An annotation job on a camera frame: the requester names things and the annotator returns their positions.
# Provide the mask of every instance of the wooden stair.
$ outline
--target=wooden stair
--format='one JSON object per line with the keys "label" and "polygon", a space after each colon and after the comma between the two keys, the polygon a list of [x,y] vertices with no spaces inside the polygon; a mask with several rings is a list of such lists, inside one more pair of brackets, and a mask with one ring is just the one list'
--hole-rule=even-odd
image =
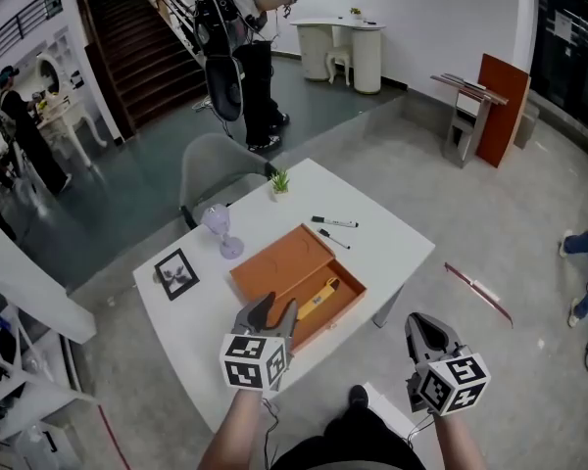
{"label": "wooden stair", "polygon": [[135,128],[207,94],[205,74],[148,0],[88,0],[104,60]]}

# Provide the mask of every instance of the black marker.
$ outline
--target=black marker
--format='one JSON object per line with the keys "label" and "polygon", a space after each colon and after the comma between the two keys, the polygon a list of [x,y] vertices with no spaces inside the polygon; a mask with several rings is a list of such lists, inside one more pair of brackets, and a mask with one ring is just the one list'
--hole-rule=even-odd
{"label": "black marker", "polygon": [[347,246],[346,244],[342,244],[339,240],[335,240],[333,237],[331,237],[331,235],[329,235],[329,232],[326,231],[323,228],[320,228],[318,230],[318,233],[320,235],[322,235],[323,237],[326,237],[327,239],[331,239],[333,242],[335,242],[336,244],[339,244],[340,246],[342,246],[344,249],[351,249],[351,246]]}
{"label": "black marker", "polygon": [[312,222],[325,223],[325,224],[335,224],[336,226],[348,226],[349,228],[357,228],[360,225],[358,222],[354,222],[354,221],[336,221],[334,219],[327,219],[326,217],[322,217],[319,215],[313,215]]}

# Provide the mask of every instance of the white cube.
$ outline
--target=white cube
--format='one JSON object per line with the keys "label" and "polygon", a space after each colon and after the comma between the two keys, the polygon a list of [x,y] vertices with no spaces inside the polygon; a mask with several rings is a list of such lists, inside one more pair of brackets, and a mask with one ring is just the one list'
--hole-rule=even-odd
{"label": "white cube", "polygon": [[224,381],[231,388],[267,391],[286,368],[285,340],[226,334],[220,349]]}
{"label": "white cube", "polygon": [[443,416],[477,404],[490,383],[490,373],[479,353],[420,364],[417,392]]}

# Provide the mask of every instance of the picture frame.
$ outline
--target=picture frame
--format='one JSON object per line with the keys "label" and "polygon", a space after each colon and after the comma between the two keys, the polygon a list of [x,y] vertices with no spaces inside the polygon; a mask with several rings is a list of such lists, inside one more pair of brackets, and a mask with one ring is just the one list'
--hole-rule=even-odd
{"label": "picture frame", "polygon": [[200,282],[181,249],[177,249],[155,264],[155,272],[170,301],[174,301]]}

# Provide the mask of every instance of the shoe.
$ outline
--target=shoe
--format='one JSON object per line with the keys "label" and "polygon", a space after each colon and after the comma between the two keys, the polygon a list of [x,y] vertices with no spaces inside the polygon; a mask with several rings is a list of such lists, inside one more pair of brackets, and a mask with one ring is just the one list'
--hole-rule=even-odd
{"label": "shoe", "polygon": [[575,327],[577,322],[579,322],[579,318],[575,316],[575,307],[579,305],[579,298],[573,299],[572,303],[570,304],[570,311],[568,312],[568,327]]}
{"label": "shoe", "polygon": [[572,235],[572,230],[566,230],[566,232],[562,236],[562,239],[560,240],[560,257],[561,258],[566,258],[568,256],[568,253],[564,250],[564,240],[566,240],[566,238],[570,237],[571,235]]}
{"label": "shoe", "polygon": [[269,143],[265,145],[248,145],[248,151],[256,154],[262,154],[274,150],[281,144],[280,136],[269,136]]}
{"label": "shoe", "polygon": [[72,182],[72,175],[71,174],[67,174],[68,179],[66,179],[66,182],[63,184],[63,188],[61,188],[61,190],[59,191],[59,193],[61,193],[62,191],[64,191],[66,188],[68,188],[68,186],[70,186],[70,183]]}
{"label": "shoe", "polygon": [[276,134],[281,128],[285,125],[290,123],[290,115],[283,114],[282,112],[278,112],[281,116],[281,120],[278,120],[276,123],[271,123],[269,126],[269,133]]}
{"label": "shoe", "polygon": [[368,407],[368,393],[362,385],[355,385],[351,387],[349,392],[349,407],[354,405]]}

